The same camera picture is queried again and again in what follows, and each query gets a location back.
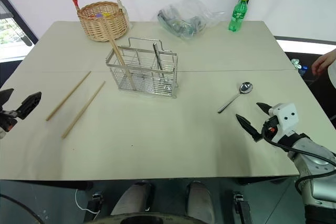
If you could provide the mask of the person's bare hand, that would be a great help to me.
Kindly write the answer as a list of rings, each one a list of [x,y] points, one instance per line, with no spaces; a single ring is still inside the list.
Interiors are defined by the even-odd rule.
[[[311,66],[314,76],[320,76],[335,61],[335,49],[320,56]]]

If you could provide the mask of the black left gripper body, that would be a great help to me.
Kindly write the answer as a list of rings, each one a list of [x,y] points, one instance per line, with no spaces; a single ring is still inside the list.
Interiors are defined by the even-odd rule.
[[[17,123],[16,118],[18,117],[18,111],[11,110],[5,111],[1,109],[1,128],[7,133],[9,132]]]

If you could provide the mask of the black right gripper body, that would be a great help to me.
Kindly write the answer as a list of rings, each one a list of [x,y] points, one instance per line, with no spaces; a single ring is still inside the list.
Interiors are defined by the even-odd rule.
[[[264,140],[272,140],[278,132],[277,125],[279,124],[277,116],[272,116],[266,120],[261,129],[261,135]]]

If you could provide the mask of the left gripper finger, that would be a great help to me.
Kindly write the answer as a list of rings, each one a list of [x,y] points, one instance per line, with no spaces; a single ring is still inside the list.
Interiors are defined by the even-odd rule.
[[[41,100],[41,92],[29,95],[16,110],[17,117],[24,120],[39,104]]]
[[[3,106],[9,100],[13,91],[13,88],[0,91],[0,106]]]

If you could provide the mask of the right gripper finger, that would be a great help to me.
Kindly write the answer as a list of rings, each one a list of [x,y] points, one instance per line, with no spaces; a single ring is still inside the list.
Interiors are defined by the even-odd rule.
[[[238,120],[241,127],[253,138],[255,142],[262,139],[262,135],[251,125],[251,123],[243,116],[236,114],[236,119]]]
[[[259,106],[259,108],[264,113],[266,113],[269,116],[272,116],[272,106],[270,106],[269,104],[266,104],[266,103],[262,103],[262,102],[257,102],[256,104]]]

